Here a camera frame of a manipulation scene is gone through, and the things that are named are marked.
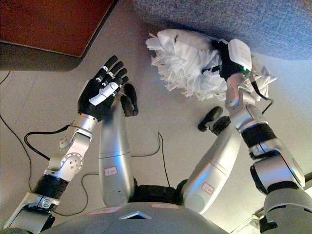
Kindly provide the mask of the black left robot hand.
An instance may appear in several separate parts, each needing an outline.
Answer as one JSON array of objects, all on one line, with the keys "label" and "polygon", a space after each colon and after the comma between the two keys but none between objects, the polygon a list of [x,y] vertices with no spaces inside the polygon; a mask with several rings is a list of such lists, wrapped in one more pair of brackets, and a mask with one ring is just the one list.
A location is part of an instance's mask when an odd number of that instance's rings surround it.
[{"label": "black left robot hand", "polygon": [[102,121],[108,114],[115,96],[128,81],[127,69],[117,56],[110,57],[95,76],[87,81],[78,99],[78,113]]}]

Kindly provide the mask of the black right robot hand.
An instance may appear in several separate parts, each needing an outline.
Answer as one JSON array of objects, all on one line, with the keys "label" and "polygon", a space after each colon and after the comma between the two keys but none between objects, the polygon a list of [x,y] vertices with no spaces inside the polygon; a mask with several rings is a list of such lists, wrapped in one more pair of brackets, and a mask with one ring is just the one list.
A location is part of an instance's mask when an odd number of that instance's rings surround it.
[{"label": "black right robot hand", "polygon": [[218,51],[221,64],[202,69],[203,75],[207,76],[209,73],[219,72],[220,77],[227,81],[233,74],[249,75],[251,73],[251,50],[246,43],[239,39],[232,39],[229,42],[213,40],[211,45]]}]

